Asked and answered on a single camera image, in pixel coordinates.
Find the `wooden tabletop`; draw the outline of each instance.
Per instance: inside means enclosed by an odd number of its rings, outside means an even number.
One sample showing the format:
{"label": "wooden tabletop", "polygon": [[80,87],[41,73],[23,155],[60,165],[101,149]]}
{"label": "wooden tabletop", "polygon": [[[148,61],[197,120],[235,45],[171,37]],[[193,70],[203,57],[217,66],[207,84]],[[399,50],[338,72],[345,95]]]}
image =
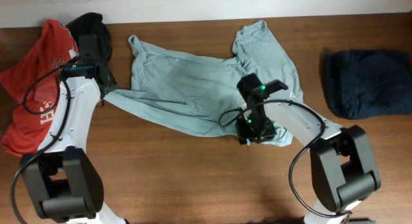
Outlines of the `wooden tabletop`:
{"label": "wooden tabletop", "polygon": [[[411,14],[264,20],[296,65],[306,104],[344,126],[360,125],[370,138],[382,188],[362,202],[353,217],[412,223],[412,116],[336,118],[326,105],[320,72],[321,55],[329,51],[385,48],[412,53]],[[236,32],[256,21],[108,25],[113,74],[121,88],[130,87],[133,54],[127,38],[132,34],[168,50],[230,58]],[[40,31],[0,29],[0,71],[24,57]],[[17,104],[1,87],[0,99],[2,136]],[[296,140],[288,147],[240,146],[233,136],[186,135],[107,104],[94,111],[87,145],[88,156],[103,179],[106,203],[131,223],[246,223],[306,214],[287,180],[290,162],[302,148]],[[0,152],[2,223],[17,223],[9,192],[18,162],[17,157]],[[308,155],[298,163],[294,180],[301,196],[312,204],[315,194]],[[28,223],[52,223],[36,216],[21,180],[17,199]]]}

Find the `black cloth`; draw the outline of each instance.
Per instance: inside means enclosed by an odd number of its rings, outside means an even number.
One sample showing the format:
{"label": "black cloth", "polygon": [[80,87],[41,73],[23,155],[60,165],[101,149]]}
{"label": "black cloth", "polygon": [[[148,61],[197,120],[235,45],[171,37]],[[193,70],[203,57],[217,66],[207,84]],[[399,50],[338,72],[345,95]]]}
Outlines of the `black cloth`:
{"label": "black cloth", "polygon": [[412,70],[407,53],[350,50],[325,55],[326,96],[338,117],[412,113]]}
{"label": "black cloth", "polygon": [[66,27],[69,29],[71,36],[79,45],[80,35],[96,34],[104,43],[107,59],[110,60],[113,48],[111,46],[111,36],[106,25],[102,23],[103,16],[98,13],[86,13],[72,22],[68,23]]}

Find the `dark blue folded garment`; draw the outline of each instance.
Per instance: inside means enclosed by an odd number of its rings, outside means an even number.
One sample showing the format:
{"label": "dark blue folded garment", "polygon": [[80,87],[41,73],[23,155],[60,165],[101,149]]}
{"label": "dark blue folded garment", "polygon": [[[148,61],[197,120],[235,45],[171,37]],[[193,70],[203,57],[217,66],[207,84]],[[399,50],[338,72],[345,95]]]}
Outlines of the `dark blue folded garment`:
{"label": "dark blue folded garment", "polygon": [[325,56],[326,96],[338,117],[412,113],[412,70],[407,53],[351,50]]}

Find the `light blue t-shirt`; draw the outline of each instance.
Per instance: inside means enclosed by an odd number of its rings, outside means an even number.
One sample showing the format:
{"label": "light blue t-shirt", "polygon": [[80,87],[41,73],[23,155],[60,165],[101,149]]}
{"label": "light blue t-shirt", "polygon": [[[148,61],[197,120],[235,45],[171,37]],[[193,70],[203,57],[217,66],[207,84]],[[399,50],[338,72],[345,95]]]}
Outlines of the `light blue t-shirt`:
{"label": "light blue t-shirt", "polygon": [[[130,36],[129,43],[136,57],[131,90],[117,89],[104,99],[177,131],[208,137],[236,135],[234,123],[220,127],[217,120],[224,111],[244,104],[236,84],[249,73],[255,73],[262,83],[275,79],[284,82],[291,97],[303,101],[295,66],[264,21],[237,32],[232,47],[236,56],[231,59],[165,50],[139,41],[135,35]],[[224,121],[235,116],[231,113]],[[271,144],[290,144],[292,135],[274,124],[277,135]]]}

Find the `white wall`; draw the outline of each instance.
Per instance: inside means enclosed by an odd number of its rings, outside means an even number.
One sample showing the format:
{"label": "white wall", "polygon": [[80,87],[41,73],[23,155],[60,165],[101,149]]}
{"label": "white wall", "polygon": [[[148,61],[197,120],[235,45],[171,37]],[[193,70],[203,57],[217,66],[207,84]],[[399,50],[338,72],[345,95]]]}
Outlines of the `white wall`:
{"label": "white wall", "polygon": [[0,0],[0,28],[63,23],[99,12],[105,23],[408,12],[412,0]]}

